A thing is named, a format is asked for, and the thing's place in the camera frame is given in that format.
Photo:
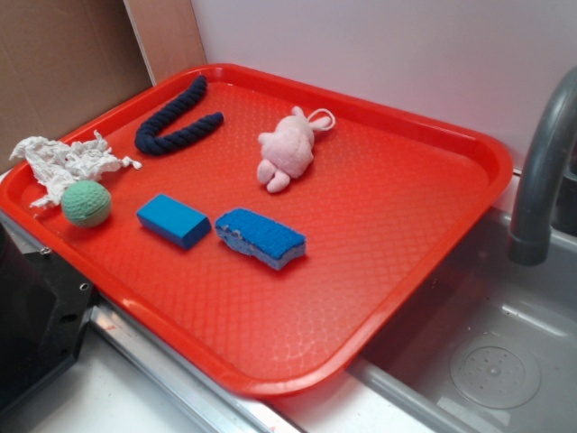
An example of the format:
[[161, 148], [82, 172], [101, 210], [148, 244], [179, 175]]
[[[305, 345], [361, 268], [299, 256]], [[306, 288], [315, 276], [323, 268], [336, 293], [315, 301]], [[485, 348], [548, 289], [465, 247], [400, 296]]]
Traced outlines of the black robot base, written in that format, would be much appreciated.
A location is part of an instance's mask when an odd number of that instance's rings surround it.
[[1, 415], [79, 358], [93, 282], [50, 250], [22, 252], [1, 228]]

